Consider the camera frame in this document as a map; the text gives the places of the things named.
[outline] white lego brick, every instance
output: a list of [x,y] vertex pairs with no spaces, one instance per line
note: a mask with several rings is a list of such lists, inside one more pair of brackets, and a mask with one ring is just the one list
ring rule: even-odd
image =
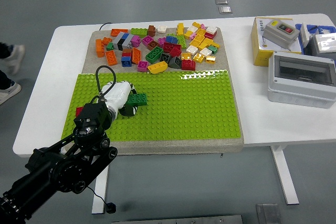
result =
[[195,33],[195,32],[197,32],[198,28],[196,26],[191,26],[187,30]]
[[212,54],[212,51],[210,49],[207,49],[206,47],[204,49],[202,49],[200,51],[200,54],[204,55],[204,56],[209,56],[210,54]]
[[160,34],[165,34],[166,33],[166,30],[167,30],[167,26],[159,26],[158,27],[158,29],[157,29],[158,31],[158,33],[160,33]]
[[191,53],[191,55],[194,55],[195,53],[197,53],[198,48],[194,46],[189,46],[186,51]]
[[209,34],[215,34],[217,32],[217,27],[215,27],[215,26],[209,26],[206,29],[206,32],[209,33]]

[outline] blue object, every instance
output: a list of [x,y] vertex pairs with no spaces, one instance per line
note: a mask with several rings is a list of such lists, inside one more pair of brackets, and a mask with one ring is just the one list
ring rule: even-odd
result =
[[121,57],[121,65],[123,67],[131,67],[132,66],[131,57],[129,56]]

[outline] table leg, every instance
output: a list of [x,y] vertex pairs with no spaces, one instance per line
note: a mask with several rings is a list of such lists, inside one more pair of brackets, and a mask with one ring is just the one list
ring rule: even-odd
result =
[[283,194],[288,205],[298,204],[298,196],[296,195],[294,184],[289,173],[283,149],[285,146],[271,146],[273,158],[277,166]]
[[[106,186],[107,186],[107,178],[109,174],[109,166],[107,166],[96,178],[96,187],[95,193],[102,197],[105,200],[106,196]],[[104,213],[104,202],[98,198],[96,195],[93,197],[92,203],[92,214],[103,214]]]

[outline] person's leg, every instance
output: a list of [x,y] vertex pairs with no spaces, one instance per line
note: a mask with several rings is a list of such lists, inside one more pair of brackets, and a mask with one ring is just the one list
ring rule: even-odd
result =
[[25,56],[24,45],[6,45],[0,43],[0,59],[7,66],[9,74],[16,74]]
[[0,70],[0,104],[20,92],[21,86]]

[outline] electrical box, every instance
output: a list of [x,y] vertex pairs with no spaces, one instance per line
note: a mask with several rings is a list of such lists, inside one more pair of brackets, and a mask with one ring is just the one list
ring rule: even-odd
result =
[[263,36],[282,48],[290,49],[290,45],[299,36],[300,31],[279,19],[273,19],[264,30]]
[[318,108],[336,101],[336,68],[333,59],[288,52],[269,58],[268,99]]

